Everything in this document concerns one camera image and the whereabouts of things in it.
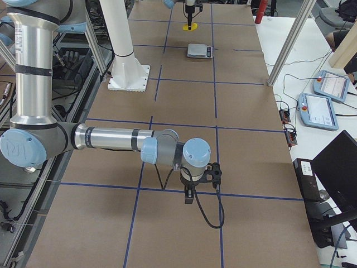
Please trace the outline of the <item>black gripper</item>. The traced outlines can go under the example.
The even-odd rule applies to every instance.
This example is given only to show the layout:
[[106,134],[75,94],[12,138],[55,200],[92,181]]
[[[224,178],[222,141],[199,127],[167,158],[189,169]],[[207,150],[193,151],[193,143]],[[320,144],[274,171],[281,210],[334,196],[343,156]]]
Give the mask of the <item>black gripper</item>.
[[203,183],[206,180],[206,175],[204,173],[198,176],[190,176],[186,171],[180,171],[180,180],[184,185],[185,191],[185,204],[192,204],[194,201],[194,193],[196,191],[196,186]]
[[193,16],[193,14],[195,12],[195,6],[185,5],[184,11],[185,11],[185,16],[187,17],[187,29],[191,30],[191,28],[192,28],[192,16]]

